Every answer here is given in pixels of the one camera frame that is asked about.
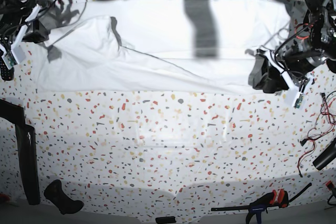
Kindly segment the robot arm image left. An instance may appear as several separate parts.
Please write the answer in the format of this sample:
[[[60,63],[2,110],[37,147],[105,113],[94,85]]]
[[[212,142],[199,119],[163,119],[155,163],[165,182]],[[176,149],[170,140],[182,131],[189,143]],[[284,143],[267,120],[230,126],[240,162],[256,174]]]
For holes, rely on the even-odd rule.
[[[21,42],[38,44],[49,39],[40,20],[55,3],[42,7],[37,0],[1,0],[1,58],[8,69],[25,59]]]

